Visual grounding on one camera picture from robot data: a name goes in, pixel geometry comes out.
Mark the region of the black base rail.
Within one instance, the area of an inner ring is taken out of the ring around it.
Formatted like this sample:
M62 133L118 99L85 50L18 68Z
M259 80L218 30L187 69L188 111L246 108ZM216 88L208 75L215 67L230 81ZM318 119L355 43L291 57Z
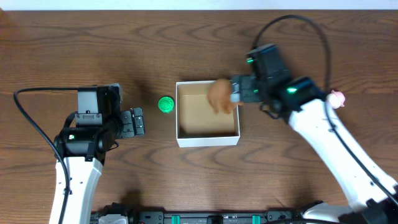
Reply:
M164 210L133 210L127 205L112 203L103 211L92 213L89 224L228 224L228 223L367 223L359 213L345 207L326 209L316 201L303 210L271 209L251 212L167 212Z

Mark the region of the green round toy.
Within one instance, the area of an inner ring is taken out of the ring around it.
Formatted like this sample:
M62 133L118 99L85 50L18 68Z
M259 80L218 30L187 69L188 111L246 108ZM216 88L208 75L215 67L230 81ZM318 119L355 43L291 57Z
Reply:
M170 96L163 96L158 101L158 108L163 113L170 113L174 110L175 102L174 99Z

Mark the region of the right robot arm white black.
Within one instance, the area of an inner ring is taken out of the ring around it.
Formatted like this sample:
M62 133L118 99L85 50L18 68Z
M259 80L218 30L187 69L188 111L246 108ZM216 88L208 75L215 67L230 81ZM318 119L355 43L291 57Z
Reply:
M359 145L335 113L331 96L308 78L233 77L233 101L269 106L325 163L339 183L347 207L315 203L287 223L397 223L397 181Z

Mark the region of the brown plush bear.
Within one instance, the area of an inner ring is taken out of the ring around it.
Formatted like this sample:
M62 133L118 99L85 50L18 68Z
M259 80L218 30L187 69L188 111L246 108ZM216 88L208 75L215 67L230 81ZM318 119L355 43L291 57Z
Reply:
M216 80L209 86L206 96L215 114L231 114L236 107L244 105L241 101L232 102L231 94L232 85L227 79Z

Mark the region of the white cardboard box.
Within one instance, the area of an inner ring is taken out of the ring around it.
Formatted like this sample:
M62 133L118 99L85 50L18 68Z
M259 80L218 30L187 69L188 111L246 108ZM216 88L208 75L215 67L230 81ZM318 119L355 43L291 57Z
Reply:
M207 99L213 81L175 84L176 139L180 147L235 146L240 139L239 109L216 114Z

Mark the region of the pink white duck toy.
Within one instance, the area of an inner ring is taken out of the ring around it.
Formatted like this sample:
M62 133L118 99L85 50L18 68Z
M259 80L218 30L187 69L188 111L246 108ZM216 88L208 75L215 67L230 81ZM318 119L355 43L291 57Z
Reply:
M326 100L333 109L338 109L345 106L345 96L340 91L332 90L326 96Z

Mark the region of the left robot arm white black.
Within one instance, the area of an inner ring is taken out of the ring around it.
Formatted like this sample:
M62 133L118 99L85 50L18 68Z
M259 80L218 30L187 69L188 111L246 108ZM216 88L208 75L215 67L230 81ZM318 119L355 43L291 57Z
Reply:
M105 155L118 139L145 134L141 108L115 114L71 114L55 138L62 156L56 163L56 189L50 223L89 223Z

